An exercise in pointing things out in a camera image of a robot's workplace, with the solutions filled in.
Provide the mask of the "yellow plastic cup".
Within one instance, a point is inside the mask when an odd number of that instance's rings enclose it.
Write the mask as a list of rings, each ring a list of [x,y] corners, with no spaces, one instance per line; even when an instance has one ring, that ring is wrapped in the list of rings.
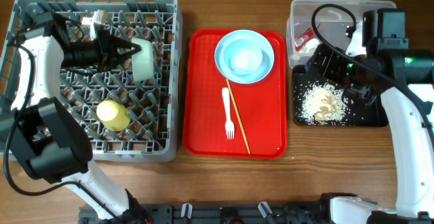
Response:
[[[113,100],[102,101],[97,106],[96,115],[104,127],[113,132],[126,129],[131,120],[128,110]]]

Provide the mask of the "white plastic fork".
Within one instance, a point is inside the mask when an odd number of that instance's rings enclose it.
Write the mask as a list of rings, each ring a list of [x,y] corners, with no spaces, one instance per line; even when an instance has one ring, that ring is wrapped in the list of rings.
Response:
[[[231,120],[230,93],[228,88],[222,89],[222,100],[223,100],[224,112],[226,117],[226,121],[224,124],[226,137],[229,140],[233,140],[235,138],[235,125]]]

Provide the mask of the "rice and food scraps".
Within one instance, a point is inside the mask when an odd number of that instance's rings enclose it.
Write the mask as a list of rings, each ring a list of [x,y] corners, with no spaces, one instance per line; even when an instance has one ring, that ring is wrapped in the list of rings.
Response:
[[[343,90],[332,84],[309,82],[301,85],[301,95],[296,96],[296,102],[301,102],[295,108],[295,116],[307,125],[336,125],[343,122],[349,113],[349,108],[343,98]]]

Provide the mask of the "white paper napkin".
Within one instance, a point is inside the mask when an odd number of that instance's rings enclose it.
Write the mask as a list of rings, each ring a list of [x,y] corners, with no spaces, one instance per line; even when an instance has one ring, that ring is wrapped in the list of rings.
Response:
[[[309,54],[314,52],[317,46],[320,44],[318,38],[312,38],[308,40],[298,51],[300,54]]]

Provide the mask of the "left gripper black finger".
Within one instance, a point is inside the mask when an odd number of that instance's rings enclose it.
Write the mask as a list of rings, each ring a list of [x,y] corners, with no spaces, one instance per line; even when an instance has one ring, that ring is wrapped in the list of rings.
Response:
[[[122,54],[116,54],[115,57],[115,64],[117,66],[120,66],[122,68],[127,68],[129,66],[130,60],[132,59],[132,56],[139,53],[139,49],[133,49],[128,52],[122,53]]]
[[[141,50],[141,46],[139,44],[124,40],[120,37],[115,37],[115,45],[118,48],[133,49],[134,52],[139,52]]]

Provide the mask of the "red snack wrapper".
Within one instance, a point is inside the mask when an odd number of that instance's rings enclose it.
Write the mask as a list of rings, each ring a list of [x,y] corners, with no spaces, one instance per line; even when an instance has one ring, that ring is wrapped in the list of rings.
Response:
[[[303,34],[299,35],[297,38],[295,38],[295,50],[298,52],[300,48],[310,39],[316,38],[313,35],[315,32],[310,27],[308,28]]]

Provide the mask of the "wooden chopstick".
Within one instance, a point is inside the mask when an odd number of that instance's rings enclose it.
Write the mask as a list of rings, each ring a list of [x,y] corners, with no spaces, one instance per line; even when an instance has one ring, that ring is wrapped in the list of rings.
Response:
[[[247,139],[247,136],[245,134],[245,129],[243,127],[241,116],[239,114],[239,109],[237,107],[237,103],[236,103],[236,100],[235,100],[235,97],[234,97],[234,94],[233,94],[233,91],[232,91],[232,88],[231,88],[231,83],[230,83],[229,79],[227,79],[227,78],[226,78],[226,84],[227,84],[227,88],[229,89],[229,94],[230,94],[230,97],[231,97],[231,100],[232,100],[232,103],[233,103],[233,106],[234,106],[234,109],[235,109],[235,114],[237,116],[237,120],[238,120],[238,123],[239,123],[241,134],[243,136],[245,147],[246,147],[246,149],[248,151],[248,154],[250,155],[251,154],[251,150],[250,150],[250,146],[249,146],[249,143],[248,143],[248,139]]]

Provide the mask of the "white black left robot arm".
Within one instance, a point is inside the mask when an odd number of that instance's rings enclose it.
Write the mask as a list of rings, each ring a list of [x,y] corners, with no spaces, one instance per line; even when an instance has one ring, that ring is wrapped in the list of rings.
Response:
[[[51,190],[74,192],[103,223],[150,223],[137,199],[94,161],[87,133],[59,99],[62,69],[107,72],[144,47],[106,29],[72,41],[69,23],[61,14],[43,12],[9,41],[21,55],[20,81],[10,112],[1,118],[3,156],[14,156],[30,178],[43,179]]]

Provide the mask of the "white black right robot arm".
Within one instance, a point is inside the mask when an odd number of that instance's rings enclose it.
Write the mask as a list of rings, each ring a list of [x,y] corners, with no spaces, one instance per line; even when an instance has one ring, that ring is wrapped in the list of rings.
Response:
[[[368,87],[380,98],[393,139],[397,168],[395,209],[353,196],[329,200],[333,223],[433,222],[433,52],[375,49],[347,56],[319,45],[307,71],[348,88]]]

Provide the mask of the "large light blue plate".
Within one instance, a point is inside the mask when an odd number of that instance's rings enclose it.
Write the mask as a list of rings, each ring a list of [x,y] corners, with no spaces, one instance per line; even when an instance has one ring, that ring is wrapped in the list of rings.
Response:
[[[231,72],[224,61],[223,51],[225,47],[233,40],[249,39],[256,42],[262,51],[262,62],[260,66],[248,75],[236,75]],[[214,52],[214,60],[217,69],[227,79],[240,84],[256,83],[264,79],[273,68],[275,53],[271,43],[260,33],[251,30],[236,30],[226,34],[217,44]]]

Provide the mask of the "green saucer bowl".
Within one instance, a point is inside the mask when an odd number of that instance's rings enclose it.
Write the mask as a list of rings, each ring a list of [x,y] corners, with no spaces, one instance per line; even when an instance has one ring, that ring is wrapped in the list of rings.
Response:
[[[132,77],[135,83],[148,80],[153,77],[153,45],[150,41],[132,38],[132,43],[138,44],[141,50],[132,56]]]

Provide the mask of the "small light blue bowl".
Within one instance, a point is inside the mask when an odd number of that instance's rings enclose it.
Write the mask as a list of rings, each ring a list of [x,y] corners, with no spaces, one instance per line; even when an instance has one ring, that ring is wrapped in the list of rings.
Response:
[[[236,75],[248,75],[260,66],[262,51],[252,40],[236,39],[225,47],[223,58],[231,72]]]

